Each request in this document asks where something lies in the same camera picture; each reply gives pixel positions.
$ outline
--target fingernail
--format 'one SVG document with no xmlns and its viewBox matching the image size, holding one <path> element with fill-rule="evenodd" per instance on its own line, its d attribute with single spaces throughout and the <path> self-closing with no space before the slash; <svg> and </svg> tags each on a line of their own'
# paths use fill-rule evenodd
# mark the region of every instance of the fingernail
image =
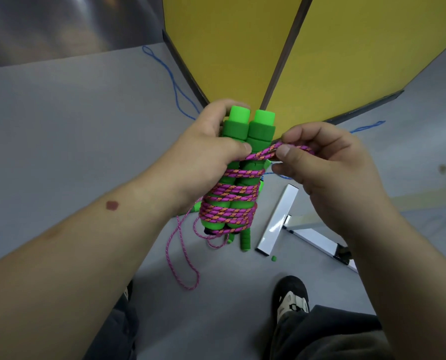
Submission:
<svg viewBox="0 0 446 360">
<path fill-rule="evenodd" d="M 288 154 L 289 151 L 290 151 L 289 145 L 286 144 L 280 145 L 278 149 L 276 149 L 276 156 L 279 157 L 280 159 L 284 158 L 286 157 L 286 154 Z"/>
<path fill-rule="evenodd" d="M 250 155 L 251 154 L 251 145 L 248 144 L 247 142 L 245 142 L 244 146 L 246 146 L 246 151 L 248 152 L 248 155 Z"/>
</svg>

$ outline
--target forearm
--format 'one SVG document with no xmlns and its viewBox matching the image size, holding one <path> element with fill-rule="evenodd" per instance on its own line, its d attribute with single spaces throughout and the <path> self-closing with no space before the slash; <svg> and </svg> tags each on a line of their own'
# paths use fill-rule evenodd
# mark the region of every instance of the forearm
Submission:
<svg viewBox="0 0 446 360">
<path fill-rule="evenodd" d="M 165 189 L 150 171 L 0 260 L 0 359 L 84 355 L 171 217 Z"/>
<path fill-rule="evenodd" d="M 446 258 L 394 208 L 345 237 L 398 359 L 446 359 Z"/>
</svg>

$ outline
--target black and white sneaker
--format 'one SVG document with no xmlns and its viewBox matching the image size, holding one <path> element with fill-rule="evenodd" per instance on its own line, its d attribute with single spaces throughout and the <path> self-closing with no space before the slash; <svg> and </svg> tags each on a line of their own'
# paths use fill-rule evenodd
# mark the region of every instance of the black and white sneaker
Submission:
<svg viewBox="0 0 446 360">
<path fill-rule="evenodd" d="M 300 278 L 286 276 L 276 284 L 271 301 L 271 313 L 275 323 L 288 311 L 309 313 L 309 300 L 306 287 Z"/>
</svg>

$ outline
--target red mark on skin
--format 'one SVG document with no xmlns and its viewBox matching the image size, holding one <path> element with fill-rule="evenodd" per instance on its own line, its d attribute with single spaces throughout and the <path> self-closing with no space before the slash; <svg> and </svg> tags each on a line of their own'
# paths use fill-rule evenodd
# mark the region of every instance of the red mark on skin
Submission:
<svg viewBox="0 0 446 360">
<path fill-rule="evenodd" d="M 115 200 L 109 200 L 106 202 L 106 209 L 110 211 L 116 211 L 120 204 Z"/>
</svg>

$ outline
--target left hand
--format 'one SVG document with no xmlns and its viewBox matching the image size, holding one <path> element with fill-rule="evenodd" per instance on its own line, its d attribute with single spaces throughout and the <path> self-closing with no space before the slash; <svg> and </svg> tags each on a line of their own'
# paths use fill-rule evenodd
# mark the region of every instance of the left hand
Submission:
<svg viewBox="0 0 446 360">
<path fill-rule="evenodd" d="M 173 192 L 175 214 L 190 207 L 220 180 L 227 165 L 251 153 L 248 143 L 220 138 L 220 123 L 232 106 L 248 105 L 230 99 L 210 103 L 172 147 L 149 169 Z"/>
</svg>

